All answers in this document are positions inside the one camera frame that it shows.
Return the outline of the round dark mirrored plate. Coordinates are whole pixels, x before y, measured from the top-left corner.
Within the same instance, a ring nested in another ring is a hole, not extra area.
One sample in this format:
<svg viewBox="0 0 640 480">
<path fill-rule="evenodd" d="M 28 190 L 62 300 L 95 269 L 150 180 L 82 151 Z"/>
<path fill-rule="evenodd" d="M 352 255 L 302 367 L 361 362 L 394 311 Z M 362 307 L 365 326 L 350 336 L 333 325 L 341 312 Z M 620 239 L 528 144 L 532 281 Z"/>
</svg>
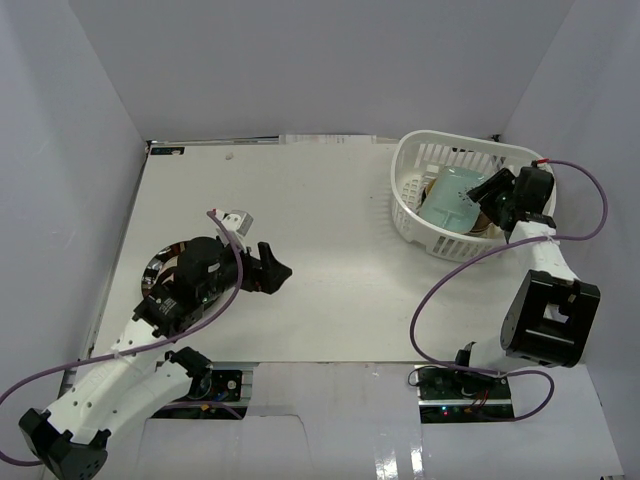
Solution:
<svg viewBox="0 0 640 480">
<path fill-rule="evenodd" d="M 173 298 L 178 303 L 194 304 L 180 300 L 174 292 L 174 273 L 178 256 L 185 250 L 188 241 L 178 242 L 165 247 L 158 252 L 147 264 L 141 279 L 141 294 L 143 299 L 164 295 Z"/>
</svg>

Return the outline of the brown square plate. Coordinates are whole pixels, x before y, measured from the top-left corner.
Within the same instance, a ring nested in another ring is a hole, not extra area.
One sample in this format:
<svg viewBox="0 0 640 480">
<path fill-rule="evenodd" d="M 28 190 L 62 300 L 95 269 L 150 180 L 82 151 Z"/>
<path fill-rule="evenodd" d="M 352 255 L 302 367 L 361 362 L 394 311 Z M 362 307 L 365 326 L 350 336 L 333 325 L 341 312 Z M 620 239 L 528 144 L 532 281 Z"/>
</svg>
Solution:
<svg viewBox="0 0 640 480">
<path fill-rule="evenodd" d="M 494 230 L 495 225 L 493 222 L 481 212 L 468 234 L 473 237 L 492 238 Z"/>
</svg>

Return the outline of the light green rectangular plate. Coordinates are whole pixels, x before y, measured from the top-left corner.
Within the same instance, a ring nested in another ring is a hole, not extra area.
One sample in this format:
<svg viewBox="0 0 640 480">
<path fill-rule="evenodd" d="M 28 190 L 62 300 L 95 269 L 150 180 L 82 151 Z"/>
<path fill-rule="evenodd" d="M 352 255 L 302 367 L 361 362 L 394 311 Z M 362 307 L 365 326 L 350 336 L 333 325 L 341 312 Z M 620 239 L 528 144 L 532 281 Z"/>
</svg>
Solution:
<svg viewBox="0 0 640 480">
<path fill-rule="evenodd" d="M 469 198 L 468 192 L 486 179 L 475 170 L 445 167 L 428 185 L 418 216 L 449 232 L 469 233 L 480 215 L 480 207 Z"/>
</svg>

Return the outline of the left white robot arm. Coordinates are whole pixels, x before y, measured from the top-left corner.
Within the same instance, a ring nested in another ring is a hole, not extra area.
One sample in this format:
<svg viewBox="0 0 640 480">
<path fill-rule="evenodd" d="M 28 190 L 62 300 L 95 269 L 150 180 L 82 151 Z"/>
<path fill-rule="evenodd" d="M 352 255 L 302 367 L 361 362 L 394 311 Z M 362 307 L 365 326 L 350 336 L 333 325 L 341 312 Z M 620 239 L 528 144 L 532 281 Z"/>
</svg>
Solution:
<svg viewBox="0 0 640 480">
<path fill-rule="evenodd" d="M 273 294 L 292 276 L 268 243 L 234 251 L 220 238 L 197 237 L 161 251 L 149 263 L 142 301 L 97 363 L 44 410 L 30 409 L 19 428 L 32 453 L 58 479 L 92 479 L 107 445 L 178 399 L 199 399 L 211 387 L 210 360 L 161 340 L 186 332 L 227 291 Z"/>
</svg>

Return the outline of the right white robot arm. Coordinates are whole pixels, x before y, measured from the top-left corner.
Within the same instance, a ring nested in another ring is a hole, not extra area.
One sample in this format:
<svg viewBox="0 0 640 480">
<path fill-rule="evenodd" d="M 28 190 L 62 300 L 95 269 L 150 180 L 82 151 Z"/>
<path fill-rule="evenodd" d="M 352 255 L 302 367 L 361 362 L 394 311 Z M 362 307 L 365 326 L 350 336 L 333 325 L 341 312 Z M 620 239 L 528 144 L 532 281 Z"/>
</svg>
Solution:
<svg viewBox="0 0 640 480">
<path fill-rule="evenodd" d="M 529 365 L 575 366 L 581 359 L 600 303 L 597 286 L 585 283 L 565 261 L 556 223 L 543 213 L 554 189 L 552 173 L 526 166 L 506 168 L 473 188 L 468 197 L 515 247 L 524 278 L 498 336 L 459 350 L 453 390 L 472 399 L 488 385 L 486 372 L 501 374 Z"/>
</svg>

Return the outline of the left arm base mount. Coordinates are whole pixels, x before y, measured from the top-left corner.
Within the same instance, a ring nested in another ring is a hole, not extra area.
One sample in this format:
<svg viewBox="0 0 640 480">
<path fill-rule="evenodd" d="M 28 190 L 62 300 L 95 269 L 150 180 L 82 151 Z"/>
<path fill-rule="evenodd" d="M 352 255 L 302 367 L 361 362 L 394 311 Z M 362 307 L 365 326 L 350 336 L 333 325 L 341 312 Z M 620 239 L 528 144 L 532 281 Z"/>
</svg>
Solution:
<svg viewBox="0 0 640 480">
<path fill-rule="evenodd" d="M 245 372 L 238 369 L 212 370 L 200 386 L 163 407 L 154 419 L 242 420 L 250 393 L 243 389 Z"/>
</svg>

